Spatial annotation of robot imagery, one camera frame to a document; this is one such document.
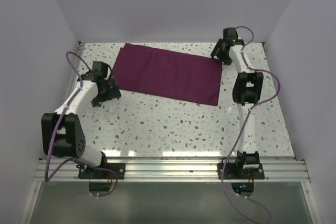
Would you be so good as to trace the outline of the purple cloth wrap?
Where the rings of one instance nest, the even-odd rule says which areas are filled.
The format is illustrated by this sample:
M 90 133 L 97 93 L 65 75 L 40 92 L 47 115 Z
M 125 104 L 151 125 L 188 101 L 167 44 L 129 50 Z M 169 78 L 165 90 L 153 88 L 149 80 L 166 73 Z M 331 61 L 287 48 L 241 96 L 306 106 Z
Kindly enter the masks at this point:
M 218 105 L 222 64 L 216 59 L 125 44 L 112 71 L 122 90 Z

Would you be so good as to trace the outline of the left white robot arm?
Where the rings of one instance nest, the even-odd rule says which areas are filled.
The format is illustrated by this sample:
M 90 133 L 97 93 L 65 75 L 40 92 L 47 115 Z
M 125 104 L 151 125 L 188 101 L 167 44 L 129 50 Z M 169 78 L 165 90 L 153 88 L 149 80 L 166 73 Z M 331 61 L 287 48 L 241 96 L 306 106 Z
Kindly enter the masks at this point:
M 80 119 L 89 105 L 101 107 L 107 101 L 120 98 L 111 67 L 101 61 L 93 62 L 92 68 L 80 76 L 64 104 L 41 118 L 43 150 L 47 157 L 73 158 L 90 165 L 90 171 L 97 178 L 106 177 L 109 165 L 103 161 L 101 151 L 88 146 Z

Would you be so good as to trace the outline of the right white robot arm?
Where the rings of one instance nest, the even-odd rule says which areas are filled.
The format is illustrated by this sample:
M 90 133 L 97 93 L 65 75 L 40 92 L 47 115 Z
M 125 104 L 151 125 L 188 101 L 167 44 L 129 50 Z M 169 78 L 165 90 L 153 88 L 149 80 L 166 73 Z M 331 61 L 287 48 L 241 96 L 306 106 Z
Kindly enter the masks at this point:
M 235 174 L 240 178 L 246 178 L 260 167 L 252 108 L 260 101 L 264 80 L 263 73 L 253 68 L 244 53 L 245 47 L 237 29 L 229 27 L 223 29 L 223 37 L 218 40 L 211 53 L 212 58 L 218 58 L 224 65 L 233 64 L 237 71 L 232 97 L 238 108 L 240 131 L 233 149 L 228 154 L 231 156 L 232 153 L 236 153 L 234 162 L 231 163 L 228 157 L 223 159 L 221 170 L 223 174 Z

